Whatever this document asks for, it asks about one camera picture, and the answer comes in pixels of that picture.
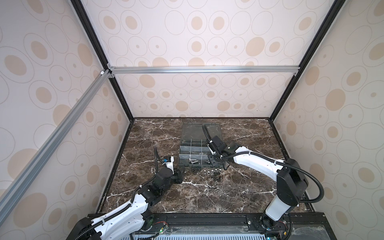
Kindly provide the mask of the black corner post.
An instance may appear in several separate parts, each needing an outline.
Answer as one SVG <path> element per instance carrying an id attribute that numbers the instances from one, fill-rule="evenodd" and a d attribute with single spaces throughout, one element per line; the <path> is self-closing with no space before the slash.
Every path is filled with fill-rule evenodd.
<path id="1" fill-rule="evenodd" d="M 332 24 L 334 23 L 335 19 L 337 18 L 340 10 L 346 3 L 346 0 L 336 0 L 331 5 L 330 10 L 326 14 L 324 20 L 321 22 L 321 25 L 315 34 L 314 39 L 312 40 L 311 44 L 309 45 L 309 48 L 307 49 L 302 61 L 299 64 L 299 70 L 298 72 L 291 78 L 287 88 L 285 89 L 283 95 L 281 96 L 278 104 L 276 105 L 272 115 L 269 118 L 270 124 L 272 124 L 275 119 L 277 118 L 278 114 L 282 110 L 284 104 L 286 103 L 288 97 L 291 95 L 292 91 L 294 90 L 297 82 L 299 81 L 301 75 L 304 73 L 306 67 L 308 66 L 309 62 L 311 61 L 312 57 L 314 56 L 316 50 L 319 48 L 321 42 L 325 38 L 326 34 L 328 33 L 329 29 L 331 28 Z"/>
<path id="2" fill-rule="evenodd" d="M 80 0 L 71 0 L 70 1 L 72 6 L 74 7 L 74 10 L 85 30 L 85 33 L 87 34 L 88 39 L 91 42 L 91 45 L 103 67 L 104 70 L 111 70 L 109 67 L 109 61 L 106 57 L 106 54 L 102 48 L 102 45 L 99 41 L 99 38 L 97 37 L 97 34 L 92 26 L 92 23 L 88 17 L 88 14 L 86 13 L 86 9 L 83 5 L 83 3 Z M 110 77 L 109 78 L 110 83 L 112 84 L 112 87 L 123 107 L 124 112 L 126 113 L 128 119 L 130 122 L 134 121 L 135 118 L 127 104 L 127 101 L 123 95 L 122 89 L 116 79 L 116 77 Z"/>

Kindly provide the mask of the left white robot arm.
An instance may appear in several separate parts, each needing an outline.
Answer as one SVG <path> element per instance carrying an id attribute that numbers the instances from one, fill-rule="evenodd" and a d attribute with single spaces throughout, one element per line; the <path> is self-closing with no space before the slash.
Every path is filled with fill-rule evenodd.
<path id="1" fill-rule="evenodd" d="M 172 185 L 181 184 L 185 169 L 160 169 L 150 180 L 137 187 L 132 198 L 120 207 L 97 218 L 79 220 L 68 240 L 120 240 L 146 228 L 153 222 L 150 208 L 162 199 Z"/>

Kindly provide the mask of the left black corner post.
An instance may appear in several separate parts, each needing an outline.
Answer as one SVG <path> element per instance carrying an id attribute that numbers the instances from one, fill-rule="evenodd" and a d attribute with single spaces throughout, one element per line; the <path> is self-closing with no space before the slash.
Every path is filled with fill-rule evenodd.
<path id="1" fill-rule="evenodd" d="M 86 13 L 86 9 L 83 5 L 83 3 L 80 0 L 71 0 L 70 1 L 72 6 L 74 7 L 74 10 L 85 30 L 85 33 L 87 34 L 88 39 L 91 42 L 91 45 L 103 67 L 104 70 L 111 70 L 109 67 L 109 61 L 106 57 L 106 54 L 102 48 L 102 45 L 99 41 L 99 38 L 97 37 L 97 34 L 92 26 L 92 23 L 88 17 L 88 14 Z M 110 77 L 109 78 L 110 83 L 112 84 L 112 87 L 123 107 L 124 112 L 126 113 L 128 119 L 130 122 L 134 121 L 135 118 L 127 104 L 127 101 L 123 95 L 122 89 L 116 79 L 116 77 Z"/>

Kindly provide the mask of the horizontal aluminium rail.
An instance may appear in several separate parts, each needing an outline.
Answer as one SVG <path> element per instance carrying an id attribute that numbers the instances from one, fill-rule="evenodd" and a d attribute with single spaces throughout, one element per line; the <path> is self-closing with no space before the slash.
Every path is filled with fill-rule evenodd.
<path id="1" fill-rule="evenodd" d="M 297 73 L 299 66 L 112 67 L 113 74 Z"/>

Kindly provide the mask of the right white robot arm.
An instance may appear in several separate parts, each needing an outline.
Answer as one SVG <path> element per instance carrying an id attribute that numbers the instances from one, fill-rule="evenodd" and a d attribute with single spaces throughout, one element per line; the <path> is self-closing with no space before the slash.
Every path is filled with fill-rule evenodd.
<path id="1" fill-rule="evenodd" d="M 308 180 L 295 160 L 273 159 L 234 142 L 227 145 L 217 136 L 208 138 L 207 146 L 213 160 L 223 163 L 225 169 L 233 162 L 256 170 L 276 182 L 276 196 L 263 213 L 265 222 L 279 221 L 284 214 L 295 208 L 304 196 Z"/>

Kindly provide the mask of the right black corner post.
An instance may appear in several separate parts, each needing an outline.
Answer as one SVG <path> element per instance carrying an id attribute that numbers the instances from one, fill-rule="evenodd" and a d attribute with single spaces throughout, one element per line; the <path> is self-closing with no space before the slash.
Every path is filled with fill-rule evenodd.
<path id="1" fill-rule="evenodd" d="M 331 5 L 330 10 L 326 14 L 324 20 L 321 22 L 321 25 L 315 34 L 314 39 L 312 40 L 311 44 L 309 45 L 309 48 L 307 49 L 302 61 L 299 64 L 299 70 L 298 72 L 291 78 L 287 88 L 285 89 L 283 95 L 281 96 L 278 104 L 276 105 L 272 115 L 269 118 L 270 124 L 272 124 L 275 119 L 277 118 L 278 114 L 282 110 L 284 104 L 286 103 L 288 97 L 291 95 L 292 91 L 294 90 L 297 82 L 299 81 L 301 75 L 304 73 L 306 67 L 308 66 L 309 62 L 311 61 L 312 57 L 314 56 L 316 50 L 319 48 L 321 42 L 325 38 L 326 34 L 328 33 L 329 29 L 331 28 L 332 24 L 334 23 L 335 19 L 337 18 L 340 10 L 346 3 L 346 0 L 336 0 Z"/>

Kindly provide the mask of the black base frame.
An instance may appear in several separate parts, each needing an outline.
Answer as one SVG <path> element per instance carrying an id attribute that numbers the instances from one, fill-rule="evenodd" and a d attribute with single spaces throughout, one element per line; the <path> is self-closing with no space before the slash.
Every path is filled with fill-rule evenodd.
<path id="1" fill-rule="evenodd" d="M 71 230 L 69 240 L 334 240 L 324 213 L 292 213 L 268 220 L 261 213 L 92 214 Z"/>

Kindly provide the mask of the diagonal aluminium rail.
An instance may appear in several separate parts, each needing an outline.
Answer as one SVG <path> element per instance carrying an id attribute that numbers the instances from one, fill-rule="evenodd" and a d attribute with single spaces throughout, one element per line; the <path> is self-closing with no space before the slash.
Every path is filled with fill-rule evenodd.
<path id="1" fill-rule="evenodd" d="M 77 101 L 72 109 L 65 116 L 59 126 L 53 131 L 50 137 L 36 152 L 32 160 L 26 165 L 23 171 L 13 181 L 5 195 L 1 199 L 1 224 L 5 222 L 15 206 L 18 204 L 22 196 L 30 187 L 32 182 L 36 179 L 42 168 L 51 158 L 55 150 L 58 148 L 64 137 L 68 134 L 69 130 L 76 123 L 80 115 L 84 112 L 85 108 L 89 105 L 97 91 L 103 83 L 110 77 L 111 70 L 104 70 L 93 83 L 89 86 L 87 91 Z"/>

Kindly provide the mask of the clear plastic organizer box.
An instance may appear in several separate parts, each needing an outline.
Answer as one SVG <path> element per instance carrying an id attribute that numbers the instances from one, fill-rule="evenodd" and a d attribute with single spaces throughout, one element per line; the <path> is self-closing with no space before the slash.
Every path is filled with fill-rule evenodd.
<path id="1" fill-rule="evenodd" d="M 179 159 L 180 165 L 194 169 L 222 169 L 223 163 L 209 157 L 211 151 L 202 123 L 185 123 L 182 127 Z"/>

